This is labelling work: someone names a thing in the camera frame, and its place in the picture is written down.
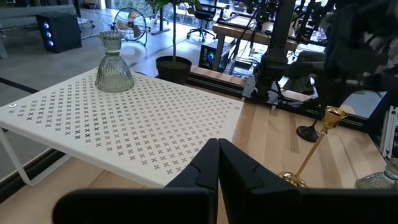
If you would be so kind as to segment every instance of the computer tower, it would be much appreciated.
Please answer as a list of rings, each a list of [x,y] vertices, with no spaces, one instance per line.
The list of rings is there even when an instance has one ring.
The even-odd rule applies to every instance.
[[[235,40],[227,41],[227,38],[224,42],[223,51],[220,57],[220,64],[218,65],[218,71],[222,72],[225,70],[228,65],[229,51],[236,43]],[[213,63],[216,59],[216,50],[217,50],[218,42],[212,42],[210,44],[202,44],[200,49],[200,57],[199,57],[199,67],[206,69],[213,69]]]
[[[60,53],[81,47],[80,28],[75,16],[51,12],[36,15],[36,20],[46,50]]]

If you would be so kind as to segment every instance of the green leaves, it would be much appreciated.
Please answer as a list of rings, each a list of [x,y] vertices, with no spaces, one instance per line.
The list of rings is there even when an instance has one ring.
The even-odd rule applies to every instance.
[[[177,5],[179,5],[181,3],[187,3],[186,5],[189,5],[189,8],[187,8],[187,11],[189,14],[194,14],[195,8],[202,9],[202,6],[201,6],[199,0],[146,0],[146,2],[148,5],[150,5],[154,9],[160,9],[169,3],[177,4]]]

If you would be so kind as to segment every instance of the black plant pot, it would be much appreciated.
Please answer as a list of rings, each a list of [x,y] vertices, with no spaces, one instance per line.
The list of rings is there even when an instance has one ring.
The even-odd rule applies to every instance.
[[[156,59],[156,68],[159,78],[184,85],[191,72],[192,62],[182,57],[163,56]]]

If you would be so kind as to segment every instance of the glass vase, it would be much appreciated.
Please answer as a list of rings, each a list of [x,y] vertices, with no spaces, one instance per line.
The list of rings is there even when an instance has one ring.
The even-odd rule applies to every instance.
[[[384,172],[377,172],[357,180],[355,187],[357,189],[398,189],[398,159],[390,159]]]
[[[105,57],[98,67],[95,85],[99,90],[119,93],[131,89],[134,79],[125,61],[120,57],[123,35],[106,31],[99,35],[105,49]]]

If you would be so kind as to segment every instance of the potted plant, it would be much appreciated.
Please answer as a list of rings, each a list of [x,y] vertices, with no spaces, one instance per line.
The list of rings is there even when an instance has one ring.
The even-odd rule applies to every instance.
[[[162,56],[156,59],[156,68],[159,73],[159,78],[174,83],[185,84],[188,75],[191,71],[192,62],[186,58],[176,55],[177,46],[175,44],[176,36],[176,20],[177,20],[177,5],[187,3],[189,6],[195,6],[201,9],[199,0],[149,0],[154,9],[160,9],[168,3],[173,4],[173,55]],[[194,9],[190,7],[188,13],[192,14]]]

